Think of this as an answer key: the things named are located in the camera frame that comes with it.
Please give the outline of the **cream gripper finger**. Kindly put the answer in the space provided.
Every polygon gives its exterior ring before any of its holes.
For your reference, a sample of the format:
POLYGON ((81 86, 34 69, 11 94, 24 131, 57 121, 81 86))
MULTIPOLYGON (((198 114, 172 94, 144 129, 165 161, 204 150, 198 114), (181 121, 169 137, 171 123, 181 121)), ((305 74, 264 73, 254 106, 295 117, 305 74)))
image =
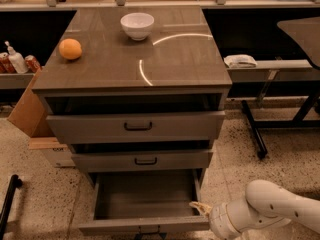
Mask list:
POLYGON ((192 201, 189 203, 189 205, 192 207, 192 208, 195 208, 198 210, 198 212, 203 215, 203 216, 206 216, 208 217, 210 215, 210 212, 212 210, 212 207, 207 205, 207 204, 204 204, 204 203, 201 203, 201 202, 197 202, 197 201, 192 201))

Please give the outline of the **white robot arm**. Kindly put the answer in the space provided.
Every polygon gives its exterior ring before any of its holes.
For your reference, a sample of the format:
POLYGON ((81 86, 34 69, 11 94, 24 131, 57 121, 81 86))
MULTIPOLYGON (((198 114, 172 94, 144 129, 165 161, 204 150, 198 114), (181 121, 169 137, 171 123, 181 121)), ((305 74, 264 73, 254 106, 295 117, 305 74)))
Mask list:
POLYGON ((281 227, 295 221, 320 232, 320 201, 294 194, 266 180, 251 181, 244 195, 211 207, 189 203, 209 220, 210 230, 220 239, 233 240, 253 229, 281 227))

